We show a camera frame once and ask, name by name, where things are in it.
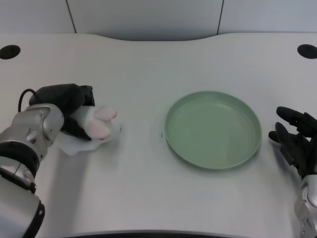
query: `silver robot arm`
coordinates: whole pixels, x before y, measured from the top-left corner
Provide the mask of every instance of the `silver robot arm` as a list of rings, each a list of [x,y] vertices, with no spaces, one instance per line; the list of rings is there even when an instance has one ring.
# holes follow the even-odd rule
[[[0,237],[33,238],[45,214],[34,178],[64,124],[53,104],[36,104],[15,115],[0,134]]]
[[[301,238],[316,238],[317,175],[304,177],[301,194],[295,203],[295,213],[301,224]]]

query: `robotic hand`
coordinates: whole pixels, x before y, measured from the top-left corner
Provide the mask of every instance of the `robotic hand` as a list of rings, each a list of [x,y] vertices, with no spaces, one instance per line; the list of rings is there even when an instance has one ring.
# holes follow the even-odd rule
[[[281,144],[281,153],[302,177],[301,193],[295,203],[295,213],[301,223],[301,238],[317,237],[317,120],[308,113],[278,107],[276,113],[290,125],[297,127],[297,135],[290,134],[279,122],[268,136]]]
[[[30,106],[20,112],[27,91],[34,95]],[[45,215],[44,205],[34,194],[40,163],[60,130],[91,140],[69,116],[81,106],[94,105],[91,86],[54,85],[22,93],[19,113],[0,134],[0,237],[35,237]]]

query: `black hole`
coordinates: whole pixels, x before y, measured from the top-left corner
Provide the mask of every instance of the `black hole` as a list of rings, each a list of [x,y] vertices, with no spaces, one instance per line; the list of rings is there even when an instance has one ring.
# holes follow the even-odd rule
[[[317,59],[317,48],[312,45],[300,45],[297,48],[297,52],[305,58]]]
[[[0,50],[0,59],[9,60],[16,57],[21,52],[21,48],[15,45],[5,46]]]

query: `white table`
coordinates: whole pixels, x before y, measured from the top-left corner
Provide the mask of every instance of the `white table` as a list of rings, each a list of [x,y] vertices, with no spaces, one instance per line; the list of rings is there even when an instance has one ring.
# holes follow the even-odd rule
[[[278,106],[317,118],[317,60],[297,53],[301,44],[317,45],[317,34],[227,34],[187,42],[0,35],[0,48],[11,44],[21,53],[0,60],[0,130],[10,125],[24,89],[62,83],[92,85],[97,104],[117,108],[124,122],[120,141],[96,152],[70,158],[57,145],[50,148],[36,176],[46,206],[37,237],[138,229],[298,237],[293,207],[301,180],[267,134],[282,121]],[[167,110],[201,90],[229,93],[256,112],[263,142],[251,161],[204,171],[168,148]]]

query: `stuffed bunny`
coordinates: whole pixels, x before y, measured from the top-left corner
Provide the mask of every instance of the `stuffed bunny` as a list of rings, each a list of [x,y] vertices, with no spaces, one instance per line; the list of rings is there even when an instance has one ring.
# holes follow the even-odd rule
[[[117,111],[109,107],[81,106],[70,117],[78,122],[91,141],[85,141],[74,136],[59,133],[56,141],[67,155],[73,156],[80,151],[95,150],[102,143],[114,139],[120,128],[115,128],[111,119],[116,118]]]

